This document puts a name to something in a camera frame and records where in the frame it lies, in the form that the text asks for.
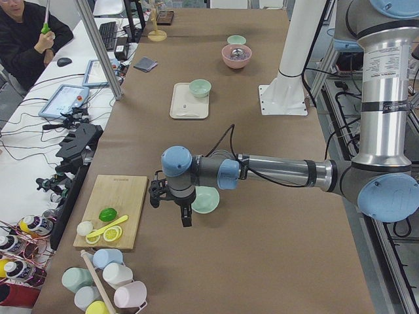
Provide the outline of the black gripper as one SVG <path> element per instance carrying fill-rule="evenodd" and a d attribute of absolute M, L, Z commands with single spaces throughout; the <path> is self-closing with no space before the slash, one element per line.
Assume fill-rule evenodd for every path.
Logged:
<path fill-rule="evenodd" d="M 192 204 L 193 200 L 175 200 L 181 209 L 181 222 L 184 228 L 192 226 Z"/>

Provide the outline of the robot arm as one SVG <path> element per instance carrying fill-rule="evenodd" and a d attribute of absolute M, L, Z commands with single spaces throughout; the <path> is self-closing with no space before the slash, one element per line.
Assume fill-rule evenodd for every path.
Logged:
<path fill-rule="evenodd" d="M 359 151 L 350 161 L 287 160 L 226 154 L 216 149 L 192 155 L 173 146 L 161 157 L 163 179 L 154 178 L 150 202 L 175 202 L 181 221 L 192 224 L 197 186 L 222 190 L 254 174 L 291 188 L 318 187 L 338 194 L 368 217 L 397 222 L 418 208 L 418 183 L 404 155 L 408 62 L 418 36 L 417 1 L 339 1 L 335 39 L 355 40 L 363 49 Z"/>

